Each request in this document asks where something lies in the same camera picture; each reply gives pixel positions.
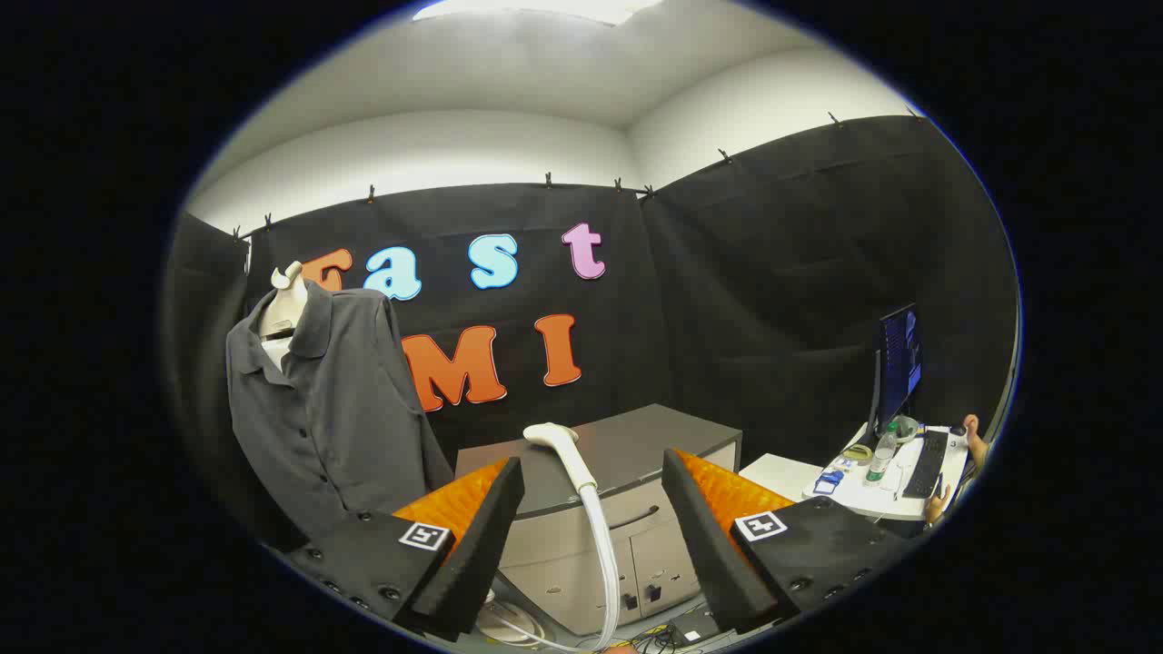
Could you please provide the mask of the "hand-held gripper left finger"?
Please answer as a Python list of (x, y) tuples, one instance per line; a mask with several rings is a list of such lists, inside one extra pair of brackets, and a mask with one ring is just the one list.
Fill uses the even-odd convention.
[(415, 637), (471, 633), (525, 495), (506, 457), (394, 513), (365, 512), (283, 555), (338, 600)]

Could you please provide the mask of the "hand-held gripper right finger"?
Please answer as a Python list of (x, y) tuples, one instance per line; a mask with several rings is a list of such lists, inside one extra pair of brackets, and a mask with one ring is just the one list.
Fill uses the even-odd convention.
[(745, 633), (832, 606), (909, 549), (839, 502), (790, 502), (688, 452), (664, 452), (661, 481), (719, 630)]

